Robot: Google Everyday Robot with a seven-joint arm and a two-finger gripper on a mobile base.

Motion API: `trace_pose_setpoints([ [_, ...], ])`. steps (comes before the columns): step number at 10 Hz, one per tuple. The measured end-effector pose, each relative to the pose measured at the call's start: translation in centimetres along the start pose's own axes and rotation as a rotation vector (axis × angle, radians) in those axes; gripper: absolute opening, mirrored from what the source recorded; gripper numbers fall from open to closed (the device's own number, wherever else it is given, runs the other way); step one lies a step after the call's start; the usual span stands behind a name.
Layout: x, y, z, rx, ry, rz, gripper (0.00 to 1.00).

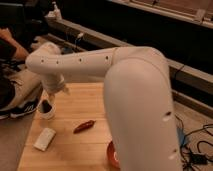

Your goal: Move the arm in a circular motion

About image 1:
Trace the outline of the person's forearm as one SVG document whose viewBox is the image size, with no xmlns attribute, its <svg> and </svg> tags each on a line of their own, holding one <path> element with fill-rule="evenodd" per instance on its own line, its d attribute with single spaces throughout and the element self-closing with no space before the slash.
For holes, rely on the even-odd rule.
<svg viewBox="0 0 213 171">
<path fill-rule="evenodd" d="M 13 38 L 8 28 L 0 28 L 0 59 L 24 61 L 28 55 L 28 51 Z"/>
</svg>

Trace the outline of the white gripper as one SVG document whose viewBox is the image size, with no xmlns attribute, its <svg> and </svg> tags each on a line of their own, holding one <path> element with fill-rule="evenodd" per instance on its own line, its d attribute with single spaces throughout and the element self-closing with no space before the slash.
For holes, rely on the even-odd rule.
<svg viewBox="0 0 213 171">
<path fill-rule="evenodd" d="M 69 88 L 65 86 L 65 79 L 62 75 L 42 75 L 41 82 L 43 88 L 48 93 L 48 99 L 50 102 L 54 102 L 55 93 L 63 91 L 66 94 L 69 94 Z"/>
</svg>

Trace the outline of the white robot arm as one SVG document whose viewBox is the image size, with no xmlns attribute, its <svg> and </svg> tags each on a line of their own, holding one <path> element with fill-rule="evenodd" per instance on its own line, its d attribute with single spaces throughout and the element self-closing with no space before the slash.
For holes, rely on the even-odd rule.
<svg viewBox="0 0 213 171">
<path fill-rule="evenodd" d="M 108 125 L 121 171 L 183 171 L 169 67 L 157 49 L 126 46 L 63 55 L 45 43 L 27 68 L 56 93 L 68 75 L 102 76 Z"/>
</svg>

